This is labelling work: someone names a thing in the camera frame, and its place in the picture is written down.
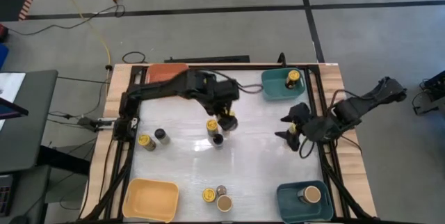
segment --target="wooden table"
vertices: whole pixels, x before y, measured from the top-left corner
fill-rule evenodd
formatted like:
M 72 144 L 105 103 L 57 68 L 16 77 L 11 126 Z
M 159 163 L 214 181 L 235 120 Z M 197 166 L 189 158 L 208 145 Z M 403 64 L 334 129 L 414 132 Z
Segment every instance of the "wooden table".
M 289 65 L 304 65 L 313 63 L 292 63 Z M 249 65 L 245 63 L 219 63 L 219 64 L 209 64 L 209 65 Z M 255 63 L 251 65 L 276 65 L 279 67 L 279 63 Z M 343 81 L 341 79 L 340 68 L 337 64 L 318 64 L 321 80 L 323 83 L 323 89 L 325 92 L 326 104 L 329 104 L 334 91 L 343 88 Z M 130 80 L 131 64 L 117 64 L 113 71 L 113 77 L 111 79 L 110 89 L 108 91 L 108 96 L 106 98 L 105 109 L 103 117 L 106 118 L 117 118 L 119 117 L 119 106 L 121 94 L 127 89 Z M 318 91 L 315 82 L 315 76 L 311 76 L 312 80 L 312 90 L 314 91 L 314 97 L 316 98 L 316 108 L 318 114 L 321 114 L 321 102 L 319 101 Z M 337 100 L 345 98 L 344 93 L 339 93 L 337 95 Z M 111 141 L 111 130 L 105 130 L 99 132 L 97 137 L 95 153 L 92 157 L 91 167 L 90 167 L 90 183 L 88 188 L 88 197 L 84 204 L 85 209 L 81 217 L 88 215 L 94 206 L 99 202 L 100 195 L 99 192 L 102 186 L 102 178 L 105 173 L 104 189 L 102 195 L 106 192 L 113 168 L 113 162 L 116 154 L 117 142 L 113 141 L 111 143 L 110 153 L 108 155 L 108 161 L 105 167 L 106 153 L 108 146 Z M 357 135 L 355 130 L 348 131 L 344 134 L 347 138 L 358 143 Z M 371 195 L 371 190 L 369 188 L 368 178 L 366 176 L 366 171 L 363 164 L 363 159 L 360 151 L 347 141 L 339 140 L 337 147 L 337 154 L 339 157 L 339 164 L 341 168 L 341 173 L 343 176 L 343 183 L 345 187 L 350 191 L 354 199 L 362 206 L 364 211 L 372 216 L 376 216 L 373 198 Z M 121 157 L 121 164 L 123 164 L 126 154 Z M 119 209 L 119 199 L 121 195 L 122 187 L 119 186 L 115 192 L 113 210 L 111 212 L 111 218 L 115 218 L 118 215 Z M 337 216 L 342 216 L 340 198 L 337 188 L 332 184 L 333 200 L 336 207 Z

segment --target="yellow bowl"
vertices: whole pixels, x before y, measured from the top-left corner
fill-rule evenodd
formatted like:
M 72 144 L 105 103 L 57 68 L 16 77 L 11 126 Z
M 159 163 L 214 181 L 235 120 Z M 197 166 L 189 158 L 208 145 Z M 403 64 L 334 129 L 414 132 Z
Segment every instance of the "yellow bowl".
M 133 179 L 127 188 L 122 213 L 127 218 L 147 218 L 169 223 L 178 205 L 179 188 L 172 182 Z

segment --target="monitor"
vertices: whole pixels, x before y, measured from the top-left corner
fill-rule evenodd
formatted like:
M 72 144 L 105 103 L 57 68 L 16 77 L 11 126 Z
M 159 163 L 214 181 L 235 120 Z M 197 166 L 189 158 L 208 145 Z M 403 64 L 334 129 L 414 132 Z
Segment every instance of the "monitor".
M 28 110 L 0 98 L 0 120 L 11 119 L 28 115 Z

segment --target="teal bowl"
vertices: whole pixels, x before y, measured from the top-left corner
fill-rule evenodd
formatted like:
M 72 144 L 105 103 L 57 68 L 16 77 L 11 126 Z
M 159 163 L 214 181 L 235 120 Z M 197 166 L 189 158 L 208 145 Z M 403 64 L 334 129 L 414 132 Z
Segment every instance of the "teal bowl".
M 307 186 L 320 190 L 321 199 L 316 204 L 307 204 L 298 199 L 297 192 Z M 277 199 L 281 218 L 286 224 L 328 221 L 334 215 L 329 191 L 321 181 L 281 184 L 277 188 Z
M 297 70 L 300 73 L 300 79 L 296 86 L 288 89 L 286 84 L 287 74 L 291 70 Z M 301 70 L 290 67 L 274 70 L 266 70 L 261 74 L 261 83 L 263 84 L 263 96 L 268 101 L 279 99 L 295 99 L 305 91 L 305 79 Z

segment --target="gray floor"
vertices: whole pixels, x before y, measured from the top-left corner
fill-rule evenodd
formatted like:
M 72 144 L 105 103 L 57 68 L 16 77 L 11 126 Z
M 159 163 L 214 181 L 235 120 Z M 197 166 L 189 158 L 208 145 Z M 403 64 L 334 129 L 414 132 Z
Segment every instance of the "gray floor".
M 77 0 L 84 12 L 112 6 L 111 0 Z M 428 0 L 310 0 L 312 4 Z M 124 0 L 127 10 L 300 5 L 302 0 Z M 34 0 L 30 14 L 75 13 L 69 0 Z M 422 79 L 445 70 L 445 6 L 315 10 L 325 60 L 340 63 L 347 89 L 364 93 L 390 76 L 408 88 L 399 104 L 378 108 L 358 127 L 378 215 L 385 220 L 443 223 L 445 205 L 445 120 L 436 113 L 415 116 L 411 100 Z M 20 31 L 78 19 L 6 23 Z M 175 58 L 249 54 L 252 62 L 275 62 L 283 51 L 290 61 L 315 62 L 304 11 L 163 15 L 94 19 L 113 63 L 128 51 L 150 62 Z M 12 35 L 3 70 L 57 69 L 61 76 L 104 80 L 104 48 L 85 26 L 53 29 L 39 36 Z M 100 86 L 58 80 L 52 110 L 82 113 L 97 103 Z M 48 124 L 44 143 L 79 145 L 94 135 Z M 72 220 L 56 205 L 47 223 Z

